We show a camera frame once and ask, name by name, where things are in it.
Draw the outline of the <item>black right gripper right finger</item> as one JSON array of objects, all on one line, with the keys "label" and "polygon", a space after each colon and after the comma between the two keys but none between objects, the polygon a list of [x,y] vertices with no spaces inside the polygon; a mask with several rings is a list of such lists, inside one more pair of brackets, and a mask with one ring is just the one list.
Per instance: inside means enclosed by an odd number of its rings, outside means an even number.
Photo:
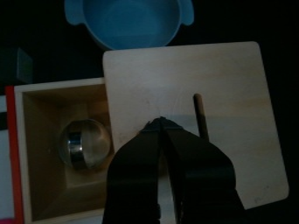
[{"label": "black right gripper right finger", "polygon": [[173,121],[160,125],[176,223],[250,224],[228,156]]}]

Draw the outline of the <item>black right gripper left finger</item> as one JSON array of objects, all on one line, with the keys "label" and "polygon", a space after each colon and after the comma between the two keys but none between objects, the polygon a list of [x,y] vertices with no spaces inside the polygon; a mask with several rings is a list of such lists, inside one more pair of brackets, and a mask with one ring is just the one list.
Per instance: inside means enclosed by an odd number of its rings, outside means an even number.
[{"label": "black right gripper left finger", "polygon": [[109,164],[103,224],[160,224],[159,159],[160,121],[153,119]]}]

